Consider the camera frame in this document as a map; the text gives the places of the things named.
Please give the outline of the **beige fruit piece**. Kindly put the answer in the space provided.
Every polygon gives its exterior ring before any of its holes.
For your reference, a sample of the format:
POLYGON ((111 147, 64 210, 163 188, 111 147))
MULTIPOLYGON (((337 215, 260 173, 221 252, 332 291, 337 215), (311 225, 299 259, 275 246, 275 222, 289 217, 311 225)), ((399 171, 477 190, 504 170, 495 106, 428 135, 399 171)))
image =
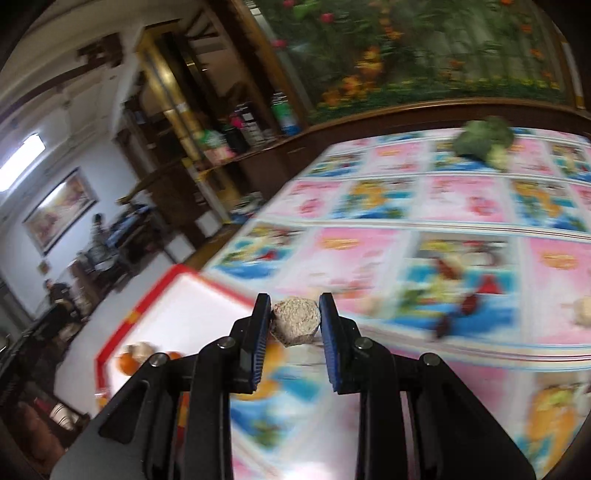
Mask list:
POLYGON ((382 311, 383 298, 380 296, 363 296, 358 302, 359 313, 367 317, 378 317, 382 311))

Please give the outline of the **beige walnut piece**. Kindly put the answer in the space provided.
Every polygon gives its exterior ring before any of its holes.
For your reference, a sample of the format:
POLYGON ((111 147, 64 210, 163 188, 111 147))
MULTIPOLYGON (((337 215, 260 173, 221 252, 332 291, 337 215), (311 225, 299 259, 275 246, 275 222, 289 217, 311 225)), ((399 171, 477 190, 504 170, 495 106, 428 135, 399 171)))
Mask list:
POLYGON ((273 305, 270 332, 286 347, 310 344, 320 323, 321 313, 315 301, 288 297, 273 305))

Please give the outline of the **white ridged fruit piece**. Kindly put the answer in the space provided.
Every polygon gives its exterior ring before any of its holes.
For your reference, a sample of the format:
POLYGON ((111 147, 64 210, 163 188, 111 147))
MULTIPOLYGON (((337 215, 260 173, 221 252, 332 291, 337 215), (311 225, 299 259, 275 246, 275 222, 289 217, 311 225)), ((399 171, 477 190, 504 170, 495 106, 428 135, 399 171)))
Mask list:
POLYGON ((153 346, 147 342, 137 342, 128 346, 129 354, 139 365, 143 364, 155 353, 153 346))

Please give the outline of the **dark red date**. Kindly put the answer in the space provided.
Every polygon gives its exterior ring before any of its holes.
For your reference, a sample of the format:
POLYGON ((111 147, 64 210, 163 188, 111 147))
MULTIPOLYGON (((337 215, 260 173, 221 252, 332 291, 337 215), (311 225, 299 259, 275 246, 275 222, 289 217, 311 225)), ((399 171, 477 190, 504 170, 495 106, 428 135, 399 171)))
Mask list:
POLYGON ((473 315, 479 307, 479 296, 477 294, 468 295, 460 306, 460 312, 463 316, 473 315))

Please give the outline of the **beige round piece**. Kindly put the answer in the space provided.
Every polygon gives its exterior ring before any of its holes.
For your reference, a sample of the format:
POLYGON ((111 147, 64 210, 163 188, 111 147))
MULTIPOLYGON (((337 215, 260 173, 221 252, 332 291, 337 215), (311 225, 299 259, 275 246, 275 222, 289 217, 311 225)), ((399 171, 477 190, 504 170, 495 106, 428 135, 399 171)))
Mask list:
POLYGON ((581 327, 591 327, 591 297, 584 296, 577 299, 573 304, 574 323, 581 327))

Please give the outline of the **red white tray box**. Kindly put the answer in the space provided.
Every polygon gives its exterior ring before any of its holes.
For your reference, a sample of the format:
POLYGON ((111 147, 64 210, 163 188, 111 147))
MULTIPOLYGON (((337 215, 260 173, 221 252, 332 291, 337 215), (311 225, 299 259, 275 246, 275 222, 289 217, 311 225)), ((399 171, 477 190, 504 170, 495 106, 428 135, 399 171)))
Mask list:
POLYGON ((233 292, 186 266, 171 267, 131 309, 94 359, 95 397, 102 409, 128 377, 117 366, 125 347, 150 344, 185 356, 228 335, 249 316, 254 298, 233 292))

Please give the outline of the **colourful fruit pattern tablecloth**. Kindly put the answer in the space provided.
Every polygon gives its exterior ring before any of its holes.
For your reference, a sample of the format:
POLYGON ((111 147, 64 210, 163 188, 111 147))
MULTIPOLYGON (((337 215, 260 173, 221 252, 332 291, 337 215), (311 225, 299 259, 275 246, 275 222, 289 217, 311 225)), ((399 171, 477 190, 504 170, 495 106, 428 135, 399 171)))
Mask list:
POLYGON ((454 129, 329 146, 204 267, 233 292, 329 292, 401 355, 435 351, 544 476, 590 411, 590 142, 518 128, 507 172, 455 155, 454 129), (462 269, 448 280, 441 258, 462 269), (479 296, 473 315, 460 306, 479 296), (378 317, 359 313, 380 296, 378 317), (435 337, 438 320, 453 319, 435 337))

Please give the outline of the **seated person grey shirt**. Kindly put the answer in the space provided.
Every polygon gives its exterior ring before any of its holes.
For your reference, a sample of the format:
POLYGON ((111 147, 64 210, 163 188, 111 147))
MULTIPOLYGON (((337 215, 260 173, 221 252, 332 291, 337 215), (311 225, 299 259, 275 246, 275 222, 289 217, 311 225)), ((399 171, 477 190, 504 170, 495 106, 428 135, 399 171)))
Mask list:
POLYGON ((89 256, 94 268, 100 272, 112 269, 116 262, 116 253, 107 245, 107 237, 103 228, 103 215, 96 213, 92 219, 89 256))

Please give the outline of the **seated person dark jacket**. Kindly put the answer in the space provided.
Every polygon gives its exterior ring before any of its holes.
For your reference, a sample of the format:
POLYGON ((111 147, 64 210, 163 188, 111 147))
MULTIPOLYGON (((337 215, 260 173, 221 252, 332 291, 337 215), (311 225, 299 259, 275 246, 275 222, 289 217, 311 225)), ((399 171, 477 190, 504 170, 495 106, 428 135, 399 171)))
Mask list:
POLYGON ((47 291, 50 304, 63 305, 69 312, 75 310, 75 303, 68 284, 45 279, 44 287, 47 291))

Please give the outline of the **black thermos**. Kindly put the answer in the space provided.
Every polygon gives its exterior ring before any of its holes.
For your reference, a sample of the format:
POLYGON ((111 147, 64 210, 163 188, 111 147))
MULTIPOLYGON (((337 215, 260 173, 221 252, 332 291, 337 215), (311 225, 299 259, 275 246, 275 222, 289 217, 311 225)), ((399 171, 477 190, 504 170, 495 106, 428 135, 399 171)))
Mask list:
POLYGON ((252 113, 249 103, 238 104, 235 108, 235 114, 242 122, 242 132, 245 138, 253 147, 259 147, 266 142, 263 130, 260 129, 256 116, 252 113))

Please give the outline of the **framed painting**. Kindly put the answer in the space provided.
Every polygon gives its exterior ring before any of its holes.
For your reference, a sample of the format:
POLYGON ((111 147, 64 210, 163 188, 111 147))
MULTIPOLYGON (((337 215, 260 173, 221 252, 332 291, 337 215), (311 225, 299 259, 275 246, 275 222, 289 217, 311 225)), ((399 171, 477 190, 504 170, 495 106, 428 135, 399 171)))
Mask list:
POLYGON ((75 168, 31 210, 23 221, 26 233, 45 255, 97 201, 84 173, 75 168))

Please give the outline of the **green white bottle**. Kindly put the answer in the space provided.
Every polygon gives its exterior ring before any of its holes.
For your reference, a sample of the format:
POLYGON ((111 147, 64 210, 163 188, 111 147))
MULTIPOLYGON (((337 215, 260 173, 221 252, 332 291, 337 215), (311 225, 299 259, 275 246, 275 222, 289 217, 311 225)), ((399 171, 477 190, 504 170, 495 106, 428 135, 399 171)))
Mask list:
POLYGON ((277 122, 280 124, 281 131, 284 135, 294 136, 301 132, 300 126, 297 124, 297 118, 294 116, 293 108, 287 100, 287 96, 281 91, 276 91, 273 94, 271 101, 271 108, 273 114, 276 116, 277 122))

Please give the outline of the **green broccoli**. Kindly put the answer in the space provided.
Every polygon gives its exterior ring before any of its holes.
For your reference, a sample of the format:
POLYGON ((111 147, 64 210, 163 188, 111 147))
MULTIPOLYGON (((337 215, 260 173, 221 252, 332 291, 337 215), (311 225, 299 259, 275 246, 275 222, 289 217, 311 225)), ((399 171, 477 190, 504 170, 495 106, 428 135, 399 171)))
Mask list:
POLYGON ((490 116, 466 122, 452 141, 456 156, 476 160, 500 172, 509 170, 515 134, 501 117, 490 116))

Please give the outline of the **ceiling light panel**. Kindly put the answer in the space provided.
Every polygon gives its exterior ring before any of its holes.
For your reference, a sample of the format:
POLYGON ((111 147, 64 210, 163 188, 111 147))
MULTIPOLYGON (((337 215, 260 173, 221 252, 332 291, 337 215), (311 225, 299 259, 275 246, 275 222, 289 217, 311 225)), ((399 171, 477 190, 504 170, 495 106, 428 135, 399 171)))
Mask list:
POLYGON ((45 151, 38 134, 27 137, 0 169, 0 190, 8 191, 30 165, 45 151))

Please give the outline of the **flower garden wall panel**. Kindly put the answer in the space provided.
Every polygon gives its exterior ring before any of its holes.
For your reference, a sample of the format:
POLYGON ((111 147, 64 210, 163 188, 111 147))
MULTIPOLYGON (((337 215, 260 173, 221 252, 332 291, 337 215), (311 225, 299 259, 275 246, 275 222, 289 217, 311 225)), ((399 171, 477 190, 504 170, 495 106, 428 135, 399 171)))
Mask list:
POLYGON ((563 104, 554 25, 532 1, 249 1, 311 123, 466 97, 563 104))

